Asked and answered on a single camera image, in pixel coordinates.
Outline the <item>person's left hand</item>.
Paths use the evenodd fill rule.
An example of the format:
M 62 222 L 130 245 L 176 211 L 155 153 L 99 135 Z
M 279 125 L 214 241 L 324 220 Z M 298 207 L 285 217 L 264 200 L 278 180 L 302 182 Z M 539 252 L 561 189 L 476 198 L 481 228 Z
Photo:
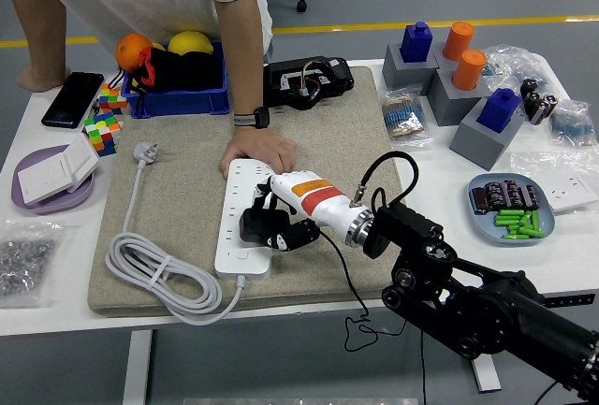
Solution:
M 297 164 L 297 144 L 277 131 L 239 127 L 226 145 L 219 167 L 228 177 L 230 163 L 237 158 L 253 158 L 270 165 L 276 174 L 292 171 Z

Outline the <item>person's right hand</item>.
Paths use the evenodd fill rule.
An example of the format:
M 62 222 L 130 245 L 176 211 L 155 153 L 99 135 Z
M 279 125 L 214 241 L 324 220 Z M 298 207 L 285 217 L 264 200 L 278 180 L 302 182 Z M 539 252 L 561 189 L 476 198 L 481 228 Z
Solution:
M 62 86 L 70 74 L 68 66 L 57 72 L 45 72 L 34 70 L 32 65 L 27 65 L 17 77 L 17 84 L 25 91 L 43 93 Z

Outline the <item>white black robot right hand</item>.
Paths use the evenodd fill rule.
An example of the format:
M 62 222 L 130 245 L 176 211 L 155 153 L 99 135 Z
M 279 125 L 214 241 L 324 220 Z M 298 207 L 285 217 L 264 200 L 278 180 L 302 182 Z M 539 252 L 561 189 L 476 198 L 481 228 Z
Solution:
M 345 245 L 355 248 L 364 245 L 373 221 L 373 212 L 361 203 L 365 191 L 362 181 L 350 198 L 330 181 L 303 170 L 269 176 L 256 185 L 253 200 L 257 205 L 259 198 L 270 197 L 270 204 L 280 199 L 317 227 L 330 227 Z

